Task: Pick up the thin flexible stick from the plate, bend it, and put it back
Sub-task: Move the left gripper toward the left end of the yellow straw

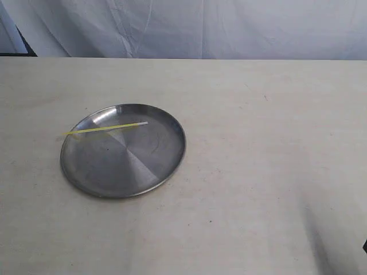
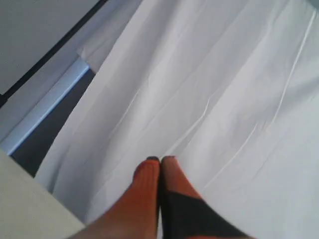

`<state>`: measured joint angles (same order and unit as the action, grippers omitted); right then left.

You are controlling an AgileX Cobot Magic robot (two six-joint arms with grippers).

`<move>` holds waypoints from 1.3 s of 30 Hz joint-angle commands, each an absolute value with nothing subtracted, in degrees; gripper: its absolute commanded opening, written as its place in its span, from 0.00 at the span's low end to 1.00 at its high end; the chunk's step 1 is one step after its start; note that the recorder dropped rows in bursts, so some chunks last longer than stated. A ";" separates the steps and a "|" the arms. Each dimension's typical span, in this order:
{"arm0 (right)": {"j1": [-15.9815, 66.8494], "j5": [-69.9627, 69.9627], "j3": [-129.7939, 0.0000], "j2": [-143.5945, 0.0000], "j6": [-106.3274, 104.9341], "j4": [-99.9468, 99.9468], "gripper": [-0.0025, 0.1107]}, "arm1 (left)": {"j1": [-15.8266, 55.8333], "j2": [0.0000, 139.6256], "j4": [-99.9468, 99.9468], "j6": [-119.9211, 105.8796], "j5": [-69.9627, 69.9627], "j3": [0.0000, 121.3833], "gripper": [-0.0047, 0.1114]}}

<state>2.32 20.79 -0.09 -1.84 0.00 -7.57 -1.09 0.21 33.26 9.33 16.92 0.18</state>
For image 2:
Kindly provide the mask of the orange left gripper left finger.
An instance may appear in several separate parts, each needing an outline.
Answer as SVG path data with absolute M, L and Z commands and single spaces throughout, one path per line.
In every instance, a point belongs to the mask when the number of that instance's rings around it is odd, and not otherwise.
M 158 228 L 160 162 L 140 163 L 132 183 L 117 202 L 71 239 L 155 239 Z

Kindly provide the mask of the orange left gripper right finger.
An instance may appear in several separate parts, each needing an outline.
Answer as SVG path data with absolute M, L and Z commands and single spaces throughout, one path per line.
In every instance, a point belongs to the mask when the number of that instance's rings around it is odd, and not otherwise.
M 249 239 L 217 214 L 199 195 L 174 156 L 160 164 L 161 221 L 164 239 Z

